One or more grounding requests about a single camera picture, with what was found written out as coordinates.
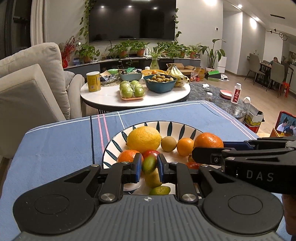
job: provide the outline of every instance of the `air vent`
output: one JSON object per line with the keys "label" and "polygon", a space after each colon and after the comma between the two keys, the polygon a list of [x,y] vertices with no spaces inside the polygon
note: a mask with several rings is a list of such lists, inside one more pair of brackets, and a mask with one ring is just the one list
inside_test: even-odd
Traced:
{"label": "air vent", "polygon": [[272,17],[276,17],[276,18],[282,18],[282,19],[286,19],[285,17],[278,16],[278,15],[273,15],[273,14],[271,14],[270,16],[272,16]]}

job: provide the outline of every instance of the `phone screen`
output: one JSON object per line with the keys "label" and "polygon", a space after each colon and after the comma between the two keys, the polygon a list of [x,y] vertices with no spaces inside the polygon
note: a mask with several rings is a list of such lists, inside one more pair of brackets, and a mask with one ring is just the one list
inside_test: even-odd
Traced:
{"label": "phone screen", "polygon": [[284,111],[280,112],[275,129],[279,134],[296,136],[296,117]]}

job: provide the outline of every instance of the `white bottle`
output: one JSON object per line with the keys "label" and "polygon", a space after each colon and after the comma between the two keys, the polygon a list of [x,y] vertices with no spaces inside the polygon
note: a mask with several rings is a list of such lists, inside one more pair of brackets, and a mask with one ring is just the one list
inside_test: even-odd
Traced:
{"label": "white bottle", "polygon": [[242,85],[240,83],[237,83],[232,92],[232,97],[230,100],[231,103],[237,104],[239,102],[239,95],[241,90],[242,90]]}

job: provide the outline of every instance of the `gray ribbed plate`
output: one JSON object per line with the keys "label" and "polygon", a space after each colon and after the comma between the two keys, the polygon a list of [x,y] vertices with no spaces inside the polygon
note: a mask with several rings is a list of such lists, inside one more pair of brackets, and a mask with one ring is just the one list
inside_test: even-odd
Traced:
{"label": "gray ribbed plate", "polygon": [[21,233],[21,241],[283,241],[275,232],[240,237],[209,224],[196,206],[179,203],[174,195],[124,195],[102,205],[81,228],[54,237]]}

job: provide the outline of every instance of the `yellow can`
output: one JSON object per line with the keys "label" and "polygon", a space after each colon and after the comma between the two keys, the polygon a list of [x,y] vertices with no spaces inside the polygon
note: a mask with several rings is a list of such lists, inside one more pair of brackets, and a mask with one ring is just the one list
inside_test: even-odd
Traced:
{"label": "yellow can", "polygon": [[101,90],[100,72],[94,71],[86,74],[89,92]]}

